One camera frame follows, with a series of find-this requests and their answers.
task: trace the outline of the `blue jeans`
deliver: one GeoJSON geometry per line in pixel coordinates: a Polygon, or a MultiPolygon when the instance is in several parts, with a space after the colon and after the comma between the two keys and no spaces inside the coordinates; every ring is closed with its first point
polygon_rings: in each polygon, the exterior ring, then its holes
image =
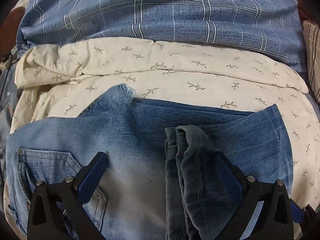
{"type": "MultiPolygon", "coordinates": [[[[276,105],[251,113],[136,99],[122,84],[110,88],[79,117],[50,117],[10,135],[6,153],[9,208],[21,231],[26,234],[28,203],[37,179],[61,182],[104,151],[109,154],[109,167],[84,205],[90,219],[106,239],[164,239],[170,228],[167,214],[176,212],[166,210],[165,141],[173,145],[174,129],[188,124],[200,127],[213,145],[210,150],[222,151],[244,174],[263,182],[282,179],[290,192],[292,151],[276,105]]],[[[200,183],[214,183],[209,167],[199,172],[200,183]]],[[[236,209],[221,185],[215,185],[211,192],[196,195],[203,203],[205,220],[191,207],[190,218],[210,228],[209,234],[201,235],[201,227],[193,224],[203,239],[214,239],[236,209]]],[[[259,208],[244,237],[258,214],[259,208]]]]}

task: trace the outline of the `silver bolt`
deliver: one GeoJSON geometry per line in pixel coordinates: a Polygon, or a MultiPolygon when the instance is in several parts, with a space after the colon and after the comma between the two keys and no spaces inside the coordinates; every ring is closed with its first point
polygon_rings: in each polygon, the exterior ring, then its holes
{"type": "Polygon", "coordinates": [[[73,177],[72,177],[72,176],[68,176],[68,177],[66,177],[66,178],[64,179],[64,181],[65,181],[66,183],[70,183],[70,182],[73,181],[73,177]]]}
{"type": "Polygon", "coordinates": [[[42,179],[38,179],[38,180],[36,181],[36,185],[37,185],[37,186],[41,186],[42,183],[43,183],[43,180],[42,180],[42,179]]]}
{"type": "Polygon", "coordinates": [[[255,178],[254,176],[252,176],[252,175],[249,175],[249,176],[247,177],[247,180],[250,181],[250,182],[255,182],[255,181],[256,181],[256,178],[255,178]]]}
{"type": "Polygon", "coordinates": [[[280,180],[280,179],[277,179],[277,184],[278,184],[279,186],[283,186],[283,185],[284,185],[284,182],[283,182],[282,180],[280,180]]]}

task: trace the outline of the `blue plaid fabric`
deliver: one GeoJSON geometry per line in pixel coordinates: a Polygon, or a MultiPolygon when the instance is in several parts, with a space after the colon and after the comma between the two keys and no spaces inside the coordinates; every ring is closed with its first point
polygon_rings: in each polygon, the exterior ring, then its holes
{"type": "Polygon", "coordinates": [[[306,72],[297,0],[30,0],[17,45],[113,36],[237,46],[306,72]]]}

